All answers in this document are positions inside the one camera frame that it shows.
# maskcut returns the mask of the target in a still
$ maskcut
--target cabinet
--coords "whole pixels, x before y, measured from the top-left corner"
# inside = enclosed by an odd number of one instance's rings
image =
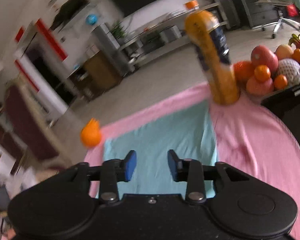
[[[120,84],[122,77],[109,62],[106,55],[99,51],[75,70],[69,79],[80,93],[90,101]]]
[[[258,0],[232,0],[242,26],[254,29],[260,25],[279,19],[277,11],[271,4],[256,4]]]

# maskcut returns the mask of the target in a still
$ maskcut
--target orange bottle cap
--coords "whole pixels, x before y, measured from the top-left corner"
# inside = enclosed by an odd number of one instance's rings
[[[193,1],[190,1],[190,2],[185,3],[185,7],[186,7],[188,10],[194,9],[194,8],[196,8],[197,6],[199,6],[197,0],[193,0]]]

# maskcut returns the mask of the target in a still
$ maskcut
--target bottle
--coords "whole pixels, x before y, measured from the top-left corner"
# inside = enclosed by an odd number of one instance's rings
[[[193,8],[185,20],[185,30],[196,47],[202,69],[208,79],[213,100],[222,105],[236,102],[240,97],[229,48],[218,19],[210,12],[199,10],[198,3],[185,4]]]

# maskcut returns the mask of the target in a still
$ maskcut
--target pink cloth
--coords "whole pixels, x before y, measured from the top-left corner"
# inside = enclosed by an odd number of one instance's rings
[[[210,98],[204,83],[185,90],[145,110],[102,127],[103,141],[89,150],[90,166],[102,163],[103,142],[139,128],[162,116],[188,108]],[[270,111],[252,103],[242,93],[231,106],[210,103],[220,161],[288,193],[297,202],[298,218],[291,235],[300,240],[300,147],[288,128]],[[95,196],[98,183],[92,183]]]

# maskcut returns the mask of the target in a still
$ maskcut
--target red bag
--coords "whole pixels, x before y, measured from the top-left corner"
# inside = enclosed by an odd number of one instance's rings
[[[289,17],[296,17],[299,15],[298,10],[294,4],[287,6],[287,13]]]

